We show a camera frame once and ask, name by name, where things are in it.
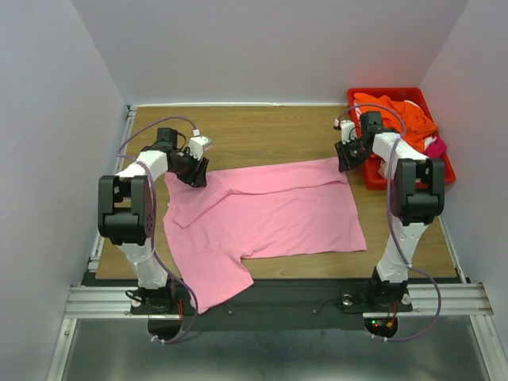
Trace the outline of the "light pink t shirt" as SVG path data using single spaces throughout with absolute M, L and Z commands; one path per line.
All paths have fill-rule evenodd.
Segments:
M 203 188 L 165 183 L 164 232 L 200 314 L 252 285 L 245 259 L 367 247 L 335 158 L 212 171 Z

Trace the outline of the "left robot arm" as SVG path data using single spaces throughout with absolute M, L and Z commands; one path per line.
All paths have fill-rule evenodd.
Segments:
M 205 152 L 213 144 L 194 129 L 192 138 L 179 147 L 181 136 L 175 129 L 159 128 L 156 141 L 144 147 L 126 169 L 98 181 L 98 231 L 133 266 L 137 289 L 126 295 L 135 309 L 167 313 L 176 305 L 173 277 L 156 254 L 155 181 L 172 173 L 189 187 L 205 187 L 209 163 Z

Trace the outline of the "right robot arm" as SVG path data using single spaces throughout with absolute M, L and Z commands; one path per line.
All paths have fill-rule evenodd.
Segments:
M 344 294 L 351 311 L 407 310 L 407 283 L 412 258 L 423 233 L 441 215 L 445 205 L 445 163 L 416 151 L 396 129 L 383 125 L 379 111 L 360 116 L 360 131 L 353 121 L 336 119 L 341 133 L 335 145 L 340 172 L 364 164 L 377 155 L 387 165 L 387 246 L 376 264 L 365 291 Z

